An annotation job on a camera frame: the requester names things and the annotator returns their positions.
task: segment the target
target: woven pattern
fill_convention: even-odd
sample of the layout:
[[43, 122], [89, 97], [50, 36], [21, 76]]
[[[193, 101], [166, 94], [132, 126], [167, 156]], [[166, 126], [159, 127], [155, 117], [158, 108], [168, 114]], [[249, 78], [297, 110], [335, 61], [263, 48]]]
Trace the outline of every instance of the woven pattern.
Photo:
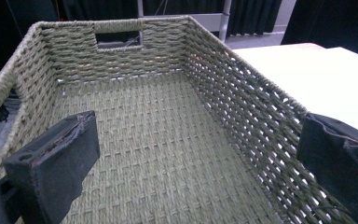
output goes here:
[[[143, 46], [97, 48], [136, 30]], [[352, 222], [295, 159], [306, 109], [191, 18], [40, 22], [0, 73], [0, 105], [11, 87], [0, 163], [97, 112], [102, 156], [66, 222]]]
[[53, 122], [97, 108], [102, 146], [66, 221], [280, 222], [184, 75], [61, 91]]

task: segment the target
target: basket handle hole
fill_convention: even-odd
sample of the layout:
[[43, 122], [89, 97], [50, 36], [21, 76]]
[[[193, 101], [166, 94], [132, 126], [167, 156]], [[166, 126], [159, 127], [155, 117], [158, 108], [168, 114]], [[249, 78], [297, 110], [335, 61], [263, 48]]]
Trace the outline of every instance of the basket handle hole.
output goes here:
[[98, 49], [124, 49], [142, 46], [140, 32], [129, 31], [110, 34], [95, 34]]

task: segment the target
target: basket bottom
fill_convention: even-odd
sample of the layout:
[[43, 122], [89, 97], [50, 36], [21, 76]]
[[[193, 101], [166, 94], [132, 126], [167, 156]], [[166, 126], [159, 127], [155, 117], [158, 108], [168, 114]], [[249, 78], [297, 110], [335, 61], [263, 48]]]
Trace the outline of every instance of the basket bottom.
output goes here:
[[51, 124], [95, 110], [101, 146], [64, 222], [282, 222], [183, 74], [59, 91]]

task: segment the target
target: basket side wall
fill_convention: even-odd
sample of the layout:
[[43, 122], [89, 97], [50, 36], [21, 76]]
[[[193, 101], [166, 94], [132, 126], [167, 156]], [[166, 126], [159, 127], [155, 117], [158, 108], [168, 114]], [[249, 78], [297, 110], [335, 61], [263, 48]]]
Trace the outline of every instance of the basket side wall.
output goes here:
[[[46, 23], [48, 54], [60, 84], [165, 74], [182, 69], [188, 20]], [[98, 49], [95, 34], [143, 31], [142, 46]]]
[[11, 88], [16, 90], [21, 100], [19, 114], [3, 148], [0, 148], [0, 177], [5, 174], [2, 161], [44, 132], [51, 118], [55, 70], [51, 67], [41, 32], [38, 24], [32, 26], [0, 72], [0, 105]]
[[260, 75], [196, 22], [188, 25], [186, 73], [200, 97], [254, 166], [255, 179], [295, 223], [351, 219], [296, 159], [304, 107]]

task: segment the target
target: gray floor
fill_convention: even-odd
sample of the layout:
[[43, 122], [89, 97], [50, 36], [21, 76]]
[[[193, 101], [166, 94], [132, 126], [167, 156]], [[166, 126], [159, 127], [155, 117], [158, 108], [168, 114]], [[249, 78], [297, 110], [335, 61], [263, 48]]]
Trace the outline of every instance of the gray floor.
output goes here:
[[278, 46], [283, 39], [283, 32], [263, 35], [236, 35], [226, 39], [231, 49], [250, 49], [267, 46]]

